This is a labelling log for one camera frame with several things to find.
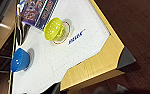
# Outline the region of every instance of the white playing surface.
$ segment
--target white playing surface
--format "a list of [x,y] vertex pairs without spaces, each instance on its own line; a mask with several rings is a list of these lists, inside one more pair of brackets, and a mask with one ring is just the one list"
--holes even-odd
[[14,73],[13,94],[39,94],[60,82],[69,68],[96,55],[109,36],[89,0],[59,0],[51,19],[54,17],[70,24],[70,35],[57,45],[46,40],[43,31],[30,28],[21,48],[31,54],[31,64],[26,71]]

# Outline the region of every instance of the blue logo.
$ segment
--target blue logo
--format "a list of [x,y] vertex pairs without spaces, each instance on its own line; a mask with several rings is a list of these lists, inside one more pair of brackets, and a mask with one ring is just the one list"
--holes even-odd
[[69,40],[69,44],[71,44],[73,41],[75,41],[76,39],[78,39],[79,37],[82,36],[83,31],[85,31],[86,29],[82,30],[80,33],[78,33],[75,37],[73,37],[72,39]]

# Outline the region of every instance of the air hockey table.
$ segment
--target air hockey table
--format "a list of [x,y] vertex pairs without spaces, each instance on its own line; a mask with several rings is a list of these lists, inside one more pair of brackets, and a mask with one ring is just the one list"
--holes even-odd
[[13,73],[12,94],[39,94],[58,82],[60,91],[77,90],[124,74],[120,68],[135,62],[94,0],[58,0],[50,19],[55,17],[70,24],[70,34],[55,44],[30,27],[16,49],[28,52],[31,62]]

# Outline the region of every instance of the dark background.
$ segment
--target dark background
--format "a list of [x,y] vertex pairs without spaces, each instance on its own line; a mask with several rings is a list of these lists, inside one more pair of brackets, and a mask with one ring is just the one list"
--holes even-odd
[[98,88],[115,92],[117,84],[150,94],[150,0],[95,1],[137,62],[124,75],[70,94],[93,94]]

